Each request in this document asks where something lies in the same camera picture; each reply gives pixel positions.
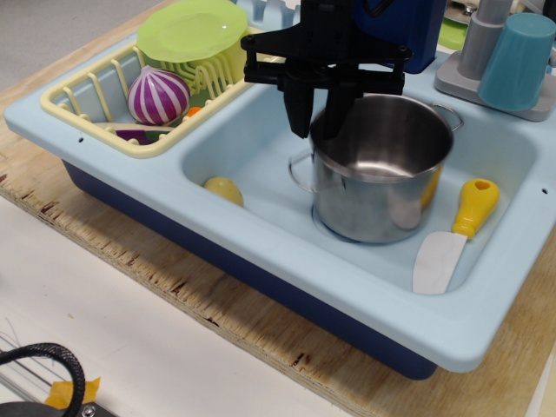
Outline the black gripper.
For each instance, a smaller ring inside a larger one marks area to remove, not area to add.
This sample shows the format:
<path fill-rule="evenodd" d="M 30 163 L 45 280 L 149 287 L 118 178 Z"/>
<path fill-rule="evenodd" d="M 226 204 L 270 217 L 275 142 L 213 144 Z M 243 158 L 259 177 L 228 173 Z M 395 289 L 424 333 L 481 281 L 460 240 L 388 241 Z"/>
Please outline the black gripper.
<path fill-rule="evenodd" d="M 322 138 L 333 139 L 359 96 L 403 91 L 411 50 L 369 35 L 355 22 L 359 7 L 374 19 L 393 4 L 302 1 L 296 25 L 241 40 L 247 52 L 245 80 L 277 86 L 283 93 L 290 129 L 300 138 L 309 135 L 314 91 L 328 90 Z"/>

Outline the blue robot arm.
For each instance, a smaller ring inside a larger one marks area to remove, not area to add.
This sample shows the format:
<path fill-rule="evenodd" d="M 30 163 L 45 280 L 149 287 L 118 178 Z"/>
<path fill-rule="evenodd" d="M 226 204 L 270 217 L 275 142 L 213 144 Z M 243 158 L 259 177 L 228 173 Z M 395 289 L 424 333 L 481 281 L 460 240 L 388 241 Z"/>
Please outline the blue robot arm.
<path fill-rule="evenodd" d="M 366 93 L 401 95 L 405 75 L 435 58 L 443 1 L 303 1 L 300 21 L 248 35 L 244 78 L 282 92 L 288 121 L 309 134 L 314 93 L 328 93 L 324 136 L 338 135 L 356 100 Z"/>

